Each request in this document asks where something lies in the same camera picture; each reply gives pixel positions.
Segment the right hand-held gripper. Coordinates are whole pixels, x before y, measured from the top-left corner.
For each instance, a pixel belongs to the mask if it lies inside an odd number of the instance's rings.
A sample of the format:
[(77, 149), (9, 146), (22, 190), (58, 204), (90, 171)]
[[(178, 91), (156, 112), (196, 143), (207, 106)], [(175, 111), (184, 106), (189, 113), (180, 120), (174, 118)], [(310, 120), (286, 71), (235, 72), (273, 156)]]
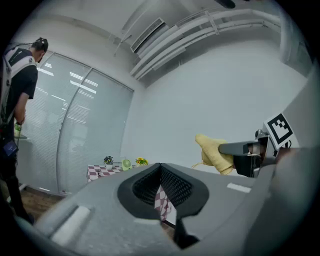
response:
[(263, 123), (262, 129), (255, 133), (255, 140), (224, 143), (218, 151), (234, 155), (233, 165), (239, 175), (257, 177), (262, 167), (275, 164), (287, 151), (299, 147), (289, 122), (279, 113)]

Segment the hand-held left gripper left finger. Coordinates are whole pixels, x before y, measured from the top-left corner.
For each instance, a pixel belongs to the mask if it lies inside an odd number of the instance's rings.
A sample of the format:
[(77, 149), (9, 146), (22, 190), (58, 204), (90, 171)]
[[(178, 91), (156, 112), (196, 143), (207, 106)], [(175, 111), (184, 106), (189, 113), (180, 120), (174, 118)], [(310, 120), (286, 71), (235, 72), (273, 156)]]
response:
[(180, 248), (158, 218), (136, 218), (118, 199), (122, 182), (138, 167), (89, 182), (46, 212), (35, 228), (76, 256), (171, 256)]

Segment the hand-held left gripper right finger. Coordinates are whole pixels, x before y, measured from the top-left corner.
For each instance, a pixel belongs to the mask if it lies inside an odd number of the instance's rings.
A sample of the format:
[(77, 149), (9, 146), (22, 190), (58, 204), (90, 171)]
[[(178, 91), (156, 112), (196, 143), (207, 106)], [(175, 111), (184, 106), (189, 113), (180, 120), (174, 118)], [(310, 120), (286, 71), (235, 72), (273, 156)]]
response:
[(248, 193), (229, 184), (251, 189), (252, 178), (224, 176), (162, 163), (161, 186), (176, 210), (178, 243), (162, 235), (162, 250), (243, 250), (250, 225), (242, 209)]

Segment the yellow cloth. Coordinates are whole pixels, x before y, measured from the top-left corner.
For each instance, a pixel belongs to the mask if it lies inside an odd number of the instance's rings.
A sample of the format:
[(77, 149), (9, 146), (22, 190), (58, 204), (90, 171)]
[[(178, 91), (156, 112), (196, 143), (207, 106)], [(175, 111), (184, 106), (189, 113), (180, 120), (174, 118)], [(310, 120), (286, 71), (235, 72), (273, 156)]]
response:
[(196, 143), (201, 147), (201, 162), (194, 164), (215, 167), (221, 175), (229, 175), (234, 169), (234, 157), (231, 154), (220, 153), (219, 146), (226, 144), (224, 139), (210, 138), (204, 134), (195, 136)]

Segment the person's right forearm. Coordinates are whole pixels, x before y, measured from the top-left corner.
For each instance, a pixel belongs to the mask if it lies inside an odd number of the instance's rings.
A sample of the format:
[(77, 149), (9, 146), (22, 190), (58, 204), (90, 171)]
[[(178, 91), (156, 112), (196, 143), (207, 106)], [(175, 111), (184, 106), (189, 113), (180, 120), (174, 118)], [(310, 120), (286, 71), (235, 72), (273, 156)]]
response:
[(302, 164), (308, 159), (310, 153), (312, 152), (311, 148), (281, 148), (276, 160), (276, 167), (284, 166), (293, 166)]

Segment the glass partition with blinds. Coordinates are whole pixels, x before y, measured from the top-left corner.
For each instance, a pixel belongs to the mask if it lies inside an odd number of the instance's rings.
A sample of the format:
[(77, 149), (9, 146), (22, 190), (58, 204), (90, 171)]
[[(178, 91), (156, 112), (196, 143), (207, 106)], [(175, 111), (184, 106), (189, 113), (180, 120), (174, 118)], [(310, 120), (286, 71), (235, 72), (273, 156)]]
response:
[(89, 165), (120, 158), (133, 91), (58, 53), (44, 56), (19, 140), (21, 183), (70, 195), (87, 183)]

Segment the person's grey shirt sleeve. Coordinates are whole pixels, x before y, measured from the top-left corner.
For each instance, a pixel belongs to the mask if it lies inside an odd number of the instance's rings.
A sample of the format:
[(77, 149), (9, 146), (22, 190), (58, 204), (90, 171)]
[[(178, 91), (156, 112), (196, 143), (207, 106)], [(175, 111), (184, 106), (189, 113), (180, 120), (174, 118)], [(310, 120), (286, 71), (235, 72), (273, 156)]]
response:
[(305, 85), (283, 115), (293, 131), (292, 148), (320, 146), (320, 63), (313, 64)]

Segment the white ceiling pipe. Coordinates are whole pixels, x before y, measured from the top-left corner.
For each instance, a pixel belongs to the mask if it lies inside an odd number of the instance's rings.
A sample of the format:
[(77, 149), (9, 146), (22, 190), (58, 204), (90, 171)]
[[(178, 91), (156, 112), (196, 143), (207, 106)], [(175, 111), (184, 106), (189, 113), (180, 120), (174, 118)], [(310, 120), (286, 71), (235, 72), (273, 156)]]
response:
[[(226, 23), (222, 23), (220, 25), (217, 26), (218, 32), (222, 33), (224, 31), (228, 31), (228, 30), (233, 30), (233, 29), (239, 29), (241, 26), (244, 25), (264, 25), (264, 20), (262, 19), (247, 19), (247, 20), (238, 20), (238, 21), (230, 21), (230, 22), (226, 22)], [(170, 52), (172, 52), (173, 50), (175, 50), (176, 48), (186, 44), (187, 42), (198, 38), (202, 35), (206, 35), (208, 34), (209, 36), (214, 35), (215, 31), (212, 27), (209, 28), (205, 28), (202, 29), (198, 32), (195, 32), (187, 37), (184, 37), (178, 41), (176, 41), (175, 43), (171, 44), (170, 46), (161, 46), (161, 45), (157, 45), (153, 50), (155, 50), (155, 53), (152, 53), (151, 51), (145, 55), (137, 64), (136, 66), (132, 69), (132, 71), (130, 72), (132, 75), (137, 72), (140, 67), (143, 67), (145, 64), (148, 64), (149, 62), (151, 62), (153, 59), (161, 59), (163, 56), (165, 56), (166, 54), (169, 54)]]
[[(255, 27), (262, 27), (263, 25), (259, 25), (259, 24), (254, 24), (254, 25), (243, 25), (238, 29), (245, 29), (245, 28), (255, 28)], [(160, 46), (167, 46), (169, 47), (170, 45), (174, 44), (175, 42), (181, 40), (182, 38), (185, 38), (187, 36), (183, 36), (184, 33), (189, 32), (191, 29), (188, 27), (180, 27), (178, 30), (176, 30), (174, 33), (168, 35), (167, 37), (165, 37), (162, 41), (160, 41), (158, 44), (156, 44), (149, 52), (155, 53), (156, 51), (153, 50), (156, 46), (160, 45)], [(213, 35), (218, 35), (218, 29), (214, 29), (215, 34)], [(195, 39), (192, 39), (191, 41), (185, 43), (182, 46), (179, 46), (178, 48), (174, 49), (173, 51), (171, 51), (170, 53), (166, 54), (165, 56), (163, 56), (162, 58), (154, 58), (151, 62), (146, 63), (144, 66), (141, 66), (140, 69), (135, 72), (134, 74), (130, 75), (133, 76), (135, 79), (139, 80), (141, 78), (143, 78), (147, 73), (149, 73), (151, 70), (157, 70), (159, 67), (163, 66), (165, 63), (167, 63), (168, 61), (170, 61), (171, 59), (173, 59), (174, 57), (176, 57), (177, 55), (181, 54), (182, 52), (184, 52), (186, 50), (187, 47), (191, 46), (192, 44), (201, 41), (207, 37), (213, 36), (213, 35), (202, 35), (200, 37), (197, 37)]]
[[(180, 20), (176, 25), (178, 27), (181, 27), (182, 25), (187, 24), (188, 22), (193, 22), (195, 20), (199, 20), (201, 18), (206, 17), (207, 11), (200, 11), (195, 14), (192, 14), (182, 20)], [(237, 9), (237, 10), (229, 10), (229, 11), (220, 11), (220, 12), (213, 12), (213, 13), (208, 13), (213, 20), (218, 20), (221, 18), (230, 18), (230, 17), (235, 17), (235, 16), (248, 16), (248, 15), (254, 15), (256, 17), (260, 17), (264, 20), (267, 20), (269, 22), (272, 22), (274, 24), (279, 25), (280, 24), (280, 18), (276, 15), (269, 14), (263, 11), (255, 10), (255, 9)]]

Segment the white ceiling air vent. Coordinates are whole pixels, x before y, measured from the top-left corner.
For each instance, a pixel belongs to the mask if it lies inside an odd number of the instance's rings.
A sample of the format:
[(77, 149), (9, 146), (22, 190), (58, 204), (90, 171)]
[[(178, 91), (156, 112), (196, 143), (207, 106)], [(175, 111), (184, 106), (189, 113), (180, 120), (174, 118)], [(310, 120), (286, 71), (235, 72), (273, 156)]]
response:
[(150, 36), (152, 36), (156, 31), (166, 27), (167, 24), (162, 18), (157, 18), (152, 24), (150, 24), (140, 35), (139, 37), (133, 42), (130, 46), (130, 49), (133, 53), (137, 53), (140, 49), (141, 45), (148, 40)]

